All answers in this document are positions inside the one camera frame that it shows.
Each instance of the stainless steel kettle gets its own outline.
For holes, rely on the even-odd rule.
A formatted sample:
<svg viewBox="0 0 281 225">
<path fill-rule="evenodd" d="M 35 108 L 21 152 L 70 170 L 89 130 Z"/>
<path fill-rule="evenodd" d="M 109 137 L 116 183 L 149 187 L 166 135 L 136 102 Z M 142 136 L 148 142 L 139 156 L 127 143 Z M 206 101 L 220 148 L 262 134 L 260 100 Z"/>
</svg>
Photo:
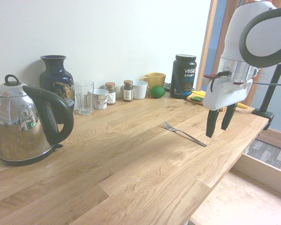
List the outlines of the stainless steel kettle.
<svg viewBox="0 0 281 225">
<path fill-rule="evenodd" d="M 51 104 L 64 117 L 59 132 Z M 32 88 L 14 75 L 0 85 L 0 158 L 28 165 L 47 157 L 72 132 L 74 118 L 66 102 L 53 92 Z"/>
</svg>

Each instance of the fork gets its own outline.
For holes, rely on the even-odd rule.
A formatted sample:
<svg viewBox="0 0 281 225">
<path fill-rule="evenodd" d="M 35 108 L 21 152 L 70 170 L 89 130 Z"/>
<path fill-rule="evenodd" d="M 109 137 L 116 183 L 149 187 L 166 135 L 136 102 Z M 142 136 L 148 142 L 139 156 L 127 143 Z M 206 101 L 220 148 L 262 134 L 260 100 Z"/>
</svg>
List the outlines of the fork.
<svg viewBox="0 0 281 225">
<path fill-rule="evenodd" d="M 182 131 L 182 130 L 175 129 L 175 128 L 172 127 L 172 125 L 169 124 L 167 121 L 165 121 L 163 124 L 164 124 L 165 128 L 167 128 L 169 131 L 180 131 L 180 132 L 182 132 L 183 134 L 185 134 L 186 136 L 192 138 L 197 144 L 200 144 L 200 145 L 202 145 L 203 147 L 207 147 L 207 145 L 205 145 L 203 142 L 200 142 L 198 139 L 196 139 L 196 138 L 190 136 L 190 135 L 187 134 L 186 132 L 184 132 L 184 131 Z"/>
</svg>

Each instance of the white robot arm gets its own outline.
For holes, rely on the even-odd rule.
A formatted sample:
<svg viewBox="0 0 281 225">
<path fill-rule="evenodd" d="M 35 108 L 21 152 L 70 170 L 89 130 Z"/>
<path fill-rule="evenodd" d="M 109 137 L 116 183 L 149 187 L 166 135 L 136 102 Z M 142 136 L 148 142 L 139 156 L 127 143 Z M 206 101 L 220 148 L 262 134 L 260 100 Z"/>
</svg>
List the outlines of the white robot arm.
<svg viewBox="0 0 281 225">
<path fill-rule="evenodd" d="M 238 102 L 245 100 L 256 67 L 281 63 L 281 8 L 271 2 L 247 3 L 236 9 L 218 67 L 219 79 L 207 87 L 203 105 L 208 108 L 206 135 L 211 137 L 220 108 L 227 106 L 222 122 L 226 129 Z"/>
</svg>

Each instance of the white mug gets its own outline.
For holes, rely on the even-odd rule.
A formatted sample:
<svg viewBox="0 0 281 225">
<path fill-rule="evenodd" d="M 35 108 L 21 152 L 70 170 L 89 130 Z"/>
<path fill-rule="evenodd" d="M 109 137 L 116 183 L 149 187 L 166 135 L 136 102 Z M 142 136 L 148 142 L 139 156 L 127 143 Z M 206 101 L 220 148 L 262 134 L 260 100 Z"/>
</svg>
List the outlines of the white mug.
<svg viewBox="0 0 281 225">
<path fill-rule="evenodd" d="M 146 97 L 148 83 L 145 81 L 133 81 L 133 99 Z"/>
<path fill-rule="evenodd" d="M 111 100 L 111 95 L 108 94 L 108 90 L 106 89 L 95 89 L 93 100 L 94 100 L 94 108 L 95 109 L 106 109 L 107 102 Z"/>
</svg>

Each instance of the dark blue vase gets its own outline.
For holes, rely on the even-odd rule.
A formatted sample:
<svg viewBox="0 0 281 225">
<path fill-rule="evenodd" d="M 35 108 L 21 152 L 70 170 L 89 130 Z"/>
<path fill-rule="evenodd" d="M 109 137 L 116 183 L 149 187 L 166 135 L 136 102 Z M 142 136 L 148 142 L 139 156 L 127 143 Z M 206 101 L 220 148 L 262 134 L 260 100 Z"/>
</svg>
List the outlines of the dark blue vase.
<svg viewBox="0 0 281 225">
<path fill-rule="evenodd" d="M 75 104 L 74 81 L 72 75 L 64 68 L 66 56 L 46 55 L 41 56 L 41 59 L 45 62 L 46 70 L 39 78 L 40 87 L 59 95 L 73 112 Z M 56 122 L 64 123 L 62 115 L 53 105 L 52 110 Z"/>
</svg>

